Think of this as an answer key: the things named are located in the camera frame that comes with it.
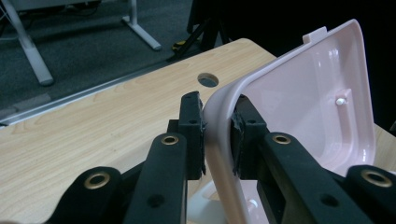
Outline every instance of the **screw hole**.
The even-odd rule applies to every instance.
[[[287,145],[291,142],[291,140],[287,136],[280,135],[280,134],[273,136],[273,140],[276,143],[282,144],[282,145]]]
[[[320,201],[323,203],[323,204],[326,204],[327,206],[330,206],[330,207],[336,207],[336,206],[338,206],[338,204],[339,204],[339,202],[338,202],[338,200],[336,200],[332,195],[330,195],[330,194],[322,194],[321,196],[320,196]]]
[[[161,142],[164,145],[174,145],[178,142],[178,138],[176,136],[165,136]]]
[[[367,182],[370,182],[371,184],[374,184],[381,188],[389,188],[390,186],[392,186],[392,181],[377,171],[362,170],[361,176]]]
[[[165,198],[161,194],[153,194],[148,197],[148,205],[152,208],[161,206],[165,202]]]
[[[88,176],[84,182],[86,189],[99,189],[105,186],[110,181],[110,175],[106,172],[100,171]]]

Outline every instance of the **desk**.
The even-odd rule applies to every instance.
[[[1,0],[6,9],[7,15],[11,24],[14,26],[18,33],[21,47],[25,52],[30,65],[32,66],[35,76],[38,79],[39,84],[48,86],[53,83],[53,77],[50,74],[48,67],[46,66],[43,58],[38,52],[35,43],[26,33],[21,20],[18,16],[17,11],[37,9],[42,7],[57,7],[65,6],[81,2],[94,2],[98,0],[61,0],[61,1],[50,1],[50,0]],[[128,16],[123,17],[123,21],[135,31],[143,40],[145,40],[153,49],[161,49],[161,45],[149,35],[138,23],[137,23],[137,4],[136,0],[128,0],[129,13]]]
[[[0,130],[0,221],[47,220],[82,172],[101,165],[123,173],[143,161],[152,139],[178,119],[183,94],[199,91],[205,104],[218,88],[274,58],[240,39]],[[219,85],[202,86],[202,73]],[[395,138],[376,131],[375,165],[396,170]],[[190,181],[189,195],[210,179]]]

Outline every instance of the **plastic molded part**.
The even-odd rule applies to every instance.
[[[270,132],[296,137],[339,175],[373,164],[374,121],[361,28],[351,20],[304,36],[304,44],[216,91],[204,108],[206,159],[229,223],[265,223],[256,181],[233,175],[230,117],[245,94]],[[249,209],[248,201],[259,206]]]
[[[220,201],[210,200],[216,192],[213,181],[194,193],[187,204],[187,220],[194,223],[226,224],[224,209]]]

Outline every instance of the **wooden table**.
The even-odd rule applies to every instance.
[[[218,88],[275,57],[240,39],[0,130],[0,222],[43,222],[74,179],[95,166],[122,173],[143,161],[152,139],[178,119],[180,98]],[[210,73],[216,88],[197,77]],[[376,128],[375,165],[396,170],[396,140]],[[189,194],[211,179],[189,182]]]

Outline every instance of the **gray carpet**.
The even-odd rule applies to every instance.
[[[67,7],[52,13],[21,15],[55,83],[38,84],[10,25],[0,36],[0,123],[15,115],[72,100],[81,92],[168,65],[172,45],[186,39],[191,0],[137,1],[138,23],[163,48],[153,50],[121,21],[126,1],[104,1],[97,10]]]

